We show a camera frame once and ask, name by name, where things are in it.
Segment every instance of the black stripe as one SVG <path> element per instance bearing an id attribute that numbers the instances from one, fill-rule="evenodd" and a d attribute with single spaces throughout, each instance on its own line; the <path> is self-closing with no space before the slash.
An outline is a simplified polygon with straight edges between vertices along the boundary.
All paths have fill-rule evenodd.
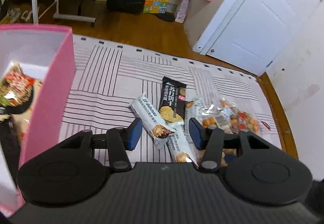
<path id="1" fill-rule="evenodd" d="M 195 76 L 195 81 L 197 82 L 197 87 L 199 88 L 199 94 L 204 98 L 204 101 L 207 100 L 206 95 L 204 95 L 205 91 L 203 90 L 203 86 L 201 84 L 201 80 L 198 76 L 198 71 L 196 68 L 191 68 L 192 74 Z"/>
<path id="2" fill-rule="evenodd" d="M 115 69 L 115 64 L 116 64 L 116 60 L 117 60 L 117 56 L 118 56 L 118 52 L 119 52 L 119 50 L 117 50 L 117 54 L 116 54 L 116 58 L 115 58 L 115 62 L 114 62 L 114 66 L 112 67 L 112 71 L 111 71 L 111 76 L 110 76 L 110 82 L 109 82 L 109 87 L 108 87 L 107 96 L 109 95 L 110 85 L 111 85 L 111 80 L 112 80 L 112 76 L 114 75 L 114 69 Z"/>
<path id="3" fill-rule="evenodd" d="M 92 62 L 91 62 L 91 65 L 90 65 L 90 68 L 89 68 L 89 70 L 88 70 L 88 73 L 87 73 L 87 75 L 86 75 L 86 78 L 85 78 L 85 81 L 84 81 L 84 84 L 83 84 L 83 88 L 82 88 L 82 90 L 84 90 L 84 87 L 85 87 L 85 84 L 86 84 L 86 80 L 88 79 L 88 75 L 89 75 L 90 70 L 91 70 L 91 68 L 92 68 L 92 64 L 93 64 L 93 62 L 95 61 L 95 58 L 96 58 L 96 56 L 97 56 L 97 53 L 98 53 L 99 48 L 100 48 L 100 47 L 97 48 L 97 50 L 96 50 L 96 54 L 95 54 L 95 56 L 93 57 L 93 60 L 92 60 Z"/>
<path id="4" fill-rule="evenodd" d="M 158 83 L 161 83 L 162 82 L 162 77 L 164 77 L 164 75 L 156 76 L 156 75 L 153 75 L 153 74 L 150 74 L 150 73 L 138 74 L 138 72 L 132 72 L 130 70 L 124 70 L 122 68 L 119 69 L 119 72 L 124 73 L 124 74 L 134 75 L 134 78 L 135 77 L 144 77 L 143 79 L 151 78 L 151 79 L 159 81 Z M 177 78 L 176 80 L 179 81 L 179 82 L 186 83 L 186 85 L 194 85 L 194 82 L 189 82 L 187 80 L 182 80 L 182 79 L 179 79 L 179 78 Z"/>
<path id="5" fill-rule="evenodd" d="M 84 121 L 89 121 L 89 122 L 92 122 L 92 123 L 98 123 L 98 124 L 103 124 L 103 125 L 124 126 L 124 125 L 119 125 L 119 124 L 102 123 L 102 122 L 98 122 L 98 121 L 94 121 L 94 120 L 86 120 L 86 119 L 81 119 L 81 118 L 71 118 L 71 117 L 67 117 L 67 116 L 64 116 L 64 115 L 63 115 L 63 118 L 72 119 L 72 120 L 78 120 L 78 121 L 84 120 Z M 129 122 L 129 121 L 121 121 L 121 122 L 125 122 L 125 123 L 128 123 L 128 124 L 131 124 L 131 122 Z"/>
<path id="6" fill-rule="evenodd" d="M 165 151 L 165 145 L 164 145 L 164 162 L 166 163 L 166 151 Z"/>
<path id="7" fill-rule="evenodd" d="M 88 86 L 87 91 L 89 91 L 89 88 L 90 88 L 90 85 L 91 85 L 91 81 L 92 81 L 92 79 L 93 79 L 93 74 L 95 73 L 96 68 L 97 68 L 97 66 L 98 66 L 98 62 L 99 62 L 100 55 L 101 55 L 102 51 L 103 51 L 103 48 L 100 50 L 100 53 L 99 53 L 99 56 L 98 56 L 98 59 L 97 59 L 97 63 L 96 63 L 96 65 L 95 65 L 95 68 L 93 69 L 93 72 L 92 72 L 92 75 L 91 75 L 91 79 L 90 79 L 90 82 L 89 82 L 89 86 Z"/>
<path id="8" fill-rule="evenodd" d="M 99 88 L 100 88 L 100 84 L 101 84 L 101 80 L 102 80 L 103 72 L 105 71 L 106 64 L 107 64 L 107 60 L 108 60 L 109 55 L 110 55 L 110 51 L 111 51 L 111 48 L 109 49 L 108 55 L 107 55 L 107 57 L 106 57 L 105 65 L 104 65 L 104 67 L 103 67 L 103 69 L 102 69 L 102 73 L 101 73 L 101 75 L 100 75 L 101 77 L 100 77 L 100 82 L 99 82 L 99 86 L 98 86 L 97 93 L 99 92 Z"/>
<path id="9" fill-rule="evenodd" d="M 241 93 L 241 94 L 252 95 L 252 96 L 254 96 L 256 98 L 258 97 L 255 93 L 250 93 L 250 92 L 244 91 L 244 90 L 229 89 L 226 86 L 218 86 L 217 84 L 216 84 L 216 87 L 220 88 L 221 90 L 224 90 L 224 91 L 230 91 L 232 93 Z"/>
<path id="10" fill-rule="evenodd" d="M 88 97 L 88 98 L 94 98 L 94 99 L 100 99 L 100 100 L 105 100 L 105 101 L 114 101 L 114 102 L 121 102 L 121 103 L 129 103 L 129 101 L 120 101 L 120 100 L 110 100 L 110 99 L 102 99 L 100 97 L 92 97 L 92 96 L 88 96 L 88 95 L 82 95 L 82 94 L 72 94 L 72 93 L 69 93 L 70 96 L 83 96 L 83 97 Z"/>
<path id="11" fill-rule="evenodd" d="M 137 80 L 144 80 L 144 81 L 151 81 L 151 80 L 146 80 L 146 79 L 143 79 L 143 78 L 136 78 L 136 77 L 132 77 L 132 76 L 127 76 L 127 75 L 123 75 L 123 74 L 119 74 L 119 76 L 123 76 L 123 77 L 128 77 L 128 78 L 133 78 L 133 79 L 137 79 Z M 195 89 L 194 86 L 192 85 L 187 85 L 186 87 L 187 89 Z"/>
<path id="12" fill-rule="evenodd" d="M 101 119 L 101 120 L 116 120 L 116 119 L 103 118 L 103 117 L 99 117 L 99 116 L 91 115 L 91 114 L 83 114 L 83 113 L 75 113 L 75 112 L 64 111 L 64 114 L 66 114 L 66 113 L 75 114 L 75 115 L 82 115 L 82 116 L 89 116 L 89 117 L 94 117 L 94 118 Z M 130 123 L 132 122 L 132 121 L 124 120 L 124 119 L 123 120 L 117 119 L 116 121 L 123 121 L 123 122 L 130 122 Z"/>
<path id="13" fill-rule="evenodd" d="M 138 72 L 142 72 L 142 73 L 144 73 L 144 74 L 150 74 L 150 75 L 153 75 L 153 74 L 151 74 L 152 72 L 153 73 L 156 73 L 156 74 L 158 74 L 158 75 L 154 75 L 154 76 L 157 76 L 157 77 L 164 77 L 165 76 L 165 74 L 162 74 L 161 72 L 156 72 L 156 71 L 153 71 L 153 70 L 150 70 L 150 69 L 148 69 L 148 68 L 146 68 L 146 67 L 143 67 L 143 68 L 136 68 L 136 67 L 134 67 L 134 66 L 132 66 L 132 65 L 129 65 L 129 64 L 126 64 L 126 63 L 124 63 L 124 62 L 121 62 L 121 66 L 120 66 L 121 68 L 125 68 L 124 70 L 126 70 L 126 71 L 128 71 L 128 69 L 126 69 L 126 68 L 130 68 L 131 69 L 131 71 L 133 71 L 134 69 L 138 69 L 138 70 L 143 70 L 143 71 L 138 71 Z M 169 75 L 172 75 L 172 76 L 180 76 L 180 77 L 184 77 L 182 74 L 169 74 Z"/>
<path id="14" fill-rule="evenodd" d="M 121 108 L 129 109 L 129 108 L 124 107 L 124 106 L 108 105 L 108 104 L 99 103 L 99 102 L 93 102 L 93 101 L 88 101 L 88 102 L 91 102 L 91 103 L 98 103 L 98 104 L 105 105 L 105 106 L 121 107 Z M 68 103 L 68 104 L 75 104 L 75 105 L 83 105 L 83 106 L 88 106 L 88 107 L 94 107 L 93 105 L 87 105 L 87 104 L 82 104 L 82 103 L 73 103 L 73 102 L 67 102 L 67 103 Z M 98 107 L 98 106 L 96 106 L 96 108 L 103 109 L 103 110 L 111 110 L 111 109 L 104 109 L 104 108 L 101 108 L 101 107 Z M 131 111 L 125 111 L 125 110 L 116 110 L 116 109 L 113 109 L 113 110 L 114 110 L 114 111 L 127 112 L 127 113 L 133 113 L 133 112 L 131 112 Z"/>
<path id="15" fill-rule="evenodd" d="M 219 86 L 226 86 L 226 87 L 229 87 L 229 88 L 240 88 L 240 89 L 243 89 L 243 90 L 246 90 L 246 91 L 251 91 L 253 93 L 255 93 L 255 91 L 250 87 L 250 88 L 247 88 L 247 87 L 243 87 L 241 85 L 235 85 L 235 84 L 232 84 L 232 83 L 220 83 L 219 81 L 213 81 L 215 84 L 218 84 Z"/>
<path id="16" fill-rule="evenodd" d="M 96 76 L 95 84 L 93 85 L 93 90 L 94 90 L 94 88 L 95 88 L 95 86 L 96 86 L 97 78 L 98 78 L 98 76 L 99 76 L 100 69 L 101 69 L 101 64 L 102 64 L 103 58 L 105 57 L 105 54 L 106 54 L 106 52 L 107 52 L 107 49 L 108 49 L 108 47 L 106 47 L 106 50 L 105 50 L 105 52 L 103 53 L 103 56 L 102 56 L 102 58 L 101 58 L 101 62 L 100 62 L 100 66 L 99 66 L 98 74 L 97 74 L 97 76 Z"/>
<path id="17" fill-rule="evenodd" d="M 86 67 L 88 66 L 89 61 L 90 61 L 90 58 L 88 59 L 88 62 L 86 63 L 85 69 L 86 69 Z M 79 82 L 78 89 L 80 88 L 80 85 L 81 85 L 81 82 L 82 82 L 82 79 L 83 79 L 84 72 L 82 73 L 82 76 L 81 76 L 81 79 L 80 79 L 80 82 Z"/>
<path id="18" fill-rule="evenodd" d="M 85 111 L 90 111 L 90 112 L 96 112 L 96 113 L 100 113 L 100 114 L 103 114 L 103 115 L 126 117 L 126 118 L 130 118 L 130 119 L 134 119 L 136 117 L 135 114 L 134 114 L 134 116 L 126 116 L 126 115 L 121 115 L 121 114 L 103 113 L 103 112 L 99 112 L 99 111 L 96 111 L 96 110 L 87 110 L 87 109 L 72 108 L 72 107 L 66 107 L 66 108 L 73 109 L 73 110 L 85 110 Z"/>
<path id="19" fill-rule="evenodd" d="M 114 83 L 114 89 L 112 91 L 112 95 L 114 96 L 115 93 L 115 87 L 116 87 L 116 82 L 117 82 L 117 75 L 118 75 L 118 70 L 119 70 L 119 65 L 120 65 L 120 60 L 122 58 L 123 52 L 120 53 L 120 57 L 119 57 L 119 62 L 118 62 L 118 67 L 117 67 L 117 71 L 116 71 L 116 78 L 115 78 L 115 83 Z"/>
<path id="20" fill-rule="evenodd" d="M 231 93 L 231 94 L 237 94 L 237 95 L 240 95 L 240 96 L 249 96 L 253 99 L 256 99 L 256 100 L 259 100 L 258 97 L 256 95 L 252 95 L 252 94 L 249 94 L 247 92 L 235 92 L 235 91 L 231 91 L 229 89 L 226 89 L 226 88 L 220 88 L 217 86 L 217 89 L 220 90 L 220 91 L 223 91 L 224 93 Z"/>
<path id="21" fill-rule="evenodd" d="M 229 93 L 228 94 L 226 94 L 226 93 L 223 93 L 223 92 L 219 92 L 220 94 L 222 94 L 222 95 L 227 95 L 227 96 L 231 96 L 231 97 L 235 97 L 235 98 L 240 98 L 240 99 L 250 99 L 250 100 L 255 100 L 255 101 L 259 101 L 258 99 L 253 99 L 253 98 L 245 98 L 245 97 L 239 97 L 239 96 L 237 96 L 237 95 L 230 95 Z"/>
<path id="22" fill-rule="evenodd" d="M 130 64 L 134 64 L 134 62 L 131 62 L 132 60 L 130 60 L 130 61 L 127 61 L 126 59 L 124 59 L 124 60 L 122 60 L 122 62 L 124 63 L 124 64 L 128 64 L 128 63 L 130 63 Z M 166 65 L 163 65 L 164 67 L 160 67 L 160 66 L 157 66 L 155 63 L 153 63 L 152 65 L 150 64 L 150 62 L 146 62 L 146 63 L 144 63 L 144 62 L 142 62 L 142 61 L 138 61 L 138 62 L 136 62 L 136 64 L 137 65 L 143 65 L 145 68 L 152 68 L 152 69 L 160 69 L 160 70 L 163 70 L 163 71 L 165 71 L 165 72 L 175 72 L 175 73 L 180 73 L 180 71 L 179 70 L 177 70 L 177 69 L 174 69 L 174 66 L 168 66 L 168 67 L 166 67 Z M 190 75 L 190 72 L 189 71 L 187 71 L 187 70 L 185 70 L 185 69 L 182 69 L 183 70 L 183 72 L 184 73 L 182 73 L 182 74 L 178 74 L 178 75 L 184 75 L 184 74 L 189 74 L 189 76 L 186 76 L 186 77 L 190 77 L 190 78 L 192 78 L 192 76 Z"/>
<path id="23" fill-rule="evenodd" d="M 89 129 L 91 130 L 91 127 L 90 125 L 84 125 L 84 124 L 80 124 L 80 123 L 72 123 L 72 122 L 68 122 L 68 121 L 63 121 L 64 123 L 67 123 L 68 125 L 69 124 L 77 124 L 77 125 L 81 125 L 81 126 L 84 126 L 85 128 L 89 127 Z M 99 128 L 99 127 L 96 127 L 97 129 L 102 129 L 102 130 L 109 130 L 109 129 L 105 129 L 105 128 Z"/>
<path id="24" fill-rule="evenodd" d="M 106 81 L 107 81 L 107 78 L 108 78 L 108 73 L 109 73 L 109 69 L 110 69 L 110 64 L 111 64 L 112 57 L 114 56 L 114 52 L 115 52 L 115 50 L 112 52 L 112 55 L 111 55 L 111 59 L 110 59 L 110 62 L 109 62 L 109 66 L 108 66 L 108 70 L 107 70 L 107 75 L 106 75 L 106 79 L 105 79 L 105 84 L 104 84 L 103 89 L 102 89 L 102 94 L 103 94 L 104 91 L 105 91 Z"/>
<path id="25" fill-rule="evenodd" d="M 234 82 L 234 85 L 235 83 L 239 83 L 241 86 L 245 86 L 247 88 L 251 88 L 251 85 L 250 84 L 247 84 L 247 83 L 243 83 L 243 82 L 240 82 L 240 81 L 236 81 L 236 80 L 231 80 L 231 79 L 226 79 L 226 78 L 217 78 L 217 77 L 213 77 L 214 80 L 218 81 L 218 82 L 221 82 L 221 81 L 224 81 L 226 82 L 226 84 L 230 81 L 230 82 Z"/>
<path id="26" fill-rule="evenodd" d="M 67 127 L 66 127 L 66 132 L 65 132 L 65 139 L 67 138 L 67 132 L 69 131 L 69 124 L 67 124 Z"/>
<path id="27" fill-rule="evenodd" d="M 142 93 L 144 92 L 144 81 L 142 80 Z M 141 135 L 141 161 L 142 161 L 142 137 L 143 134 Z"/>

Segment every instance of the clear plastic bag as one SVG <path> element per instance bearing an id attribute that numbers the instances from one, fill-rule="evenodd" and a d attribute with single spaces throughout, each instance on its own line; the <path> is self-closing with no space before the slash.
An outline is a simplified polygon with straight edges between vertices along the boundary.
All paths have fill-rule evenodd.
<path id="1" fill-rule="evenodd" d="M 226 118 L 222 108 L 215 104 L 204 106 L 201 112 L 203 127 L 221 128 L 225 133 L 232 133 L 230 129 L 230 122 Z"/>
<path id="2" fill-rule="evenodd" d="M 184 133 L 188 142 L 192 143 L 192 139 L 189 134 L 189 120 L 196 118 L 196 120 L 202 124 L 202 101 L 199 96 L 196 96 L 185 103 L 185 118 L 184 118 Z"/>
<path id="3" fill-rule="evenodd" d="M 220 113 L 229 122 L 233 133 L 248 129 L 255 134 L 259 134 L 259 122 L 253 118 L 251 113 L 239 110 L 235 103 L 228 102 L 224 98 L 220 101 L 220 105 Z"/>

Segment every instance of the pink storage box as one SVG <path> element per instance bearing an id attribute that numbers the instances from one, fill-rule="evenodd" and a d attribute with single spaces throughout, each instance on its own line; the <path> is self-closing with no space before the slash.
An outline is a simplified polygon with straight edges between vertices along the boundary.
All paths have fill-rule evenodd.
<path id="1" fill-rule="evenodd" d="M 72 29 L 65 26 L 15 24 L 0 26 L 0 76 L 11 62 L 18 61 L 23 72 L 43 80 L 24 137 L 19 166 L 58 143 L 66 99 L 76 64 Z M 9 216 L 23 204 L 0 154 L 0 210 Z"/>

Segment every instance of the snack package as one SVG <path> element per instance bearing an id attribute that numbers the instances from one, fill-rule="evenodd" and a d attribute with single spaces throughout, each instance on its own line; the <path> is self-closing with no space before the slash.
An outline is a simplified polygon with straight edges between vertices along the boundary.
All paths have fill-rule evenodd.
<path id="1" fill-rule="evenodd" d="M 2 107 L 17 107 L 30 99 L 34 79 L 24 75 L 18 65 L 13 63 L 0 82 L 0 104 Z"/>
<path id="2" fill-rule="evenodd" d="M 163 78 L 162 84 L 159 113 L 167 124 L 183 125 L 187 85 L 168 77 Z"/>
<path id="3" fill-rule="evenodd" d="M 221 128 L 225 133 L 232 133 L 230 122 L 224 117 L 221 108 L 216 107 L 214 104 L 203 107 L 202 109 L 202 125 L 203 127 Z"/>
<path id="4" fill-rule="evenodd" d="M 201 112 L 202 112 L 201 98 L 193 98 L 192 100 L 186 101 L 184 129 L 185 129 L 186 139 L 190 143 L 192 143 L 192 139 L 189 134 L 189 120 L 190 120 L 190 118 L 196 118 L 196 120 L 200 124 L 202 124 L 203 118 L 202 118 Z"/>
<path id="5" fill-rule="evenodd" d="M 36 104 L 37 97 L 39 95 L 41 88 L 42 88 L 42 82 L 40 80 L 35 80 L 33 85 L 33 99 L 29 108 L 21 114 L 12 114 L 20 143 L 22 142 L 22 139 L 24 138 L 24 136 L 28 131 L 30 117 L 32 115 L 32 111 Z"/>
<path id="6" fill-rule="evenodd" d="M 16 62 L 0 81 L 0 121 L 13 117 L 20 143 L 28 131 L 41 87 L 42 82 L 25 75 Z"/>
<path id="7" fill-rule="evenodd" d="M 173 161 L 177 163 L 193 162 L 196 166 L 198 166 L 196 158 L 192 154 L 189 143 L 186 140 L 182 127 L 180 125 L 175 125 L 174 129 L 176 132 L 170 135 L 167 141 Z"/>
<path id="8" fill-rule="evenodd" d="M 233 133 L 248 129 L 255 134 L 259 134 L 259 122 L 253 119 L 252 114 L 238 110 L 224 98 L 221 100 L 221 106 L 221 113 L 230 122 Z"/>
<path id="9" fill-rule="evenodd" d="M 160 149 L 166 144 L 167 137 L 173 134 L 175 130 L 166 125 L 165 120 L 145 95 L 146 92 L 130 102 L 127 107 L 132 108 L 133 112 L 142 119 L 143 125 L 152 137 L 155 147 Z"/>

